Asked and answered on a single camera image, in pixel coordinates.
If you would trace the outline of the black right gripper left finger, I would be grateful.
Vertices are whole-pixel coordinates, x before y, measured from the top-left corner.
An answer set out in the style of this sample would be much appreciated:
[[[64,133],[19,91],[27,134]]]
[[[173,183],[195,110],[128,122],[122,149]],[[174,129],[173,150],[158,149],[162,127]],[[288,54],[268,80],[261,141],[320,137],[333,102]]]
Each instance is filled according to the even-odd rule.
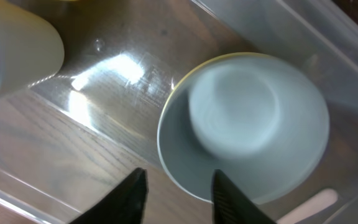
[[[147,171],[138,167],[70,224],[141,224],[147,194]]]

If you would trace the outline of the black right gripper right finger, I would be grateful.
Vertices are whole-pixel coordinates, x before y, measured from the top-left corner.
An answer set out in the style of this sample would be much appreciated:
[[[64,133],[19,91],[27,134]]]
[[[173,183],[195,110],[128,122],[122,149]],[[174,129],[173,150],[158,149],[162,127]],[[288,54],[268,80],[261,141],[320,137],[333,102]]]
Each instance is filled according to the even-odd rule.
[[[211,186],[214,224],[275,224],[220,169]]]

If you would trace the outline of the white bowl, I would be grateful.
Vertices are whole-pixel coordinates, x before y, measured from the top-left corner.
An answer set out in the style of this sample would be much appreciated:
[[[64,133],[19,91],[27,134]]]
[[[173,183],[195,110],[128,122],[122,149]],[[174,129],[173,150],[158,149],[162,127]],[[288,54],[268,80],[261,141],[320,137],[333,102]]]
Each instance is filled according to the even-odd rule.
[[[159,119],[157,147],[169,178],[212,200],[216,169],[254,203],[304,182],[329,139],[329,112],[316,86],[283,60],[241,56],[197,70]]]

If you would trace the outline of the pink plastic fork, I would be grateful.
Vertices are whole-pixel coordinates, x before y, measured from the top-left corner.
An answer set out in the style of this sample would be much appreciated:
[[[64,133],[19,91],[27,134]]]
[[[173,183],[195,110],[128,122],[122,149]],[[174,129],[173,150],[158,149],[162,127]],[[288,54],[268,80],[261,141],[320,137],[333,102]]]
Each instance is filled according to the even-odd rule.
[[[277,223],[298,223],[332,206],[337,202],[338,198],[338,193],[335,190],[324,189],[278,219]]]

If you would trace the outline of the yellow bowl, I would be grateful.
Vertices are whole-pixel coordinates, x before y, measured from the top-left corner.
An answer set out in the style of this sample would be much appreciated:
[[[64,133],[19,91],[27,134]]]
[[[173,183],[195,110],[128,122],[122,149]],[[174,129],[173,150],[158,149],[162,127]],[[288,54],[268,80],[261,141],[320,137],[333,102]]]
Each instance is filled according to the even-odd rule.
[[[234,52],[234,53],[229,53],[229,54],[224,54],[224,55],[220,55],[214,58],[211,58],[201,64],[199,64],[198,66],[196,66],[195,68],[193,68],[192,70],[190,70],[174,87],[174,89],[171,91],[171,93],[169,94],[164,107],[162,109],[160,118],[162,118],[165,114],[165,112],[167,111],[168,106],[170,105],[170,103],[173,101],[172,98],[174,96],[174,94],[178,91],[178,89],[182,86],[182,84],[186,81],[186,79],[188,79],[190,76],[192,76],[192,74],[194,72],[196,72],[197,70],[207,66],[208,64],[214,63],[216,61],[220,61],[220,60],[224,60],[226,58],[233,58],[233,57],[241,57],[241,56],[250,56],[250,57],[269,57],[269,55],[265,55],[262,53],[256,53],[256,52]]]

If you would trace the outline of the grey cup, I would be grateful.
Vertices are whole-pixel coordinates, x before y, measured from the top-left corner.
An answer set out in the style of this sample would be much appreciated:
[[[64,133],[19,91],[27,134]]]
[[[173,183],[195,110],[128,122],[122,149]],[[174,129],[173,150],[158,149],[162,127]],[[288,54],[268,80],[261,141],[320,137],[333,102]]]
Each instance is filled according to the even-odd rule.
[[[45,19],[0,1],[0,98],[54,76],[65,51]]]

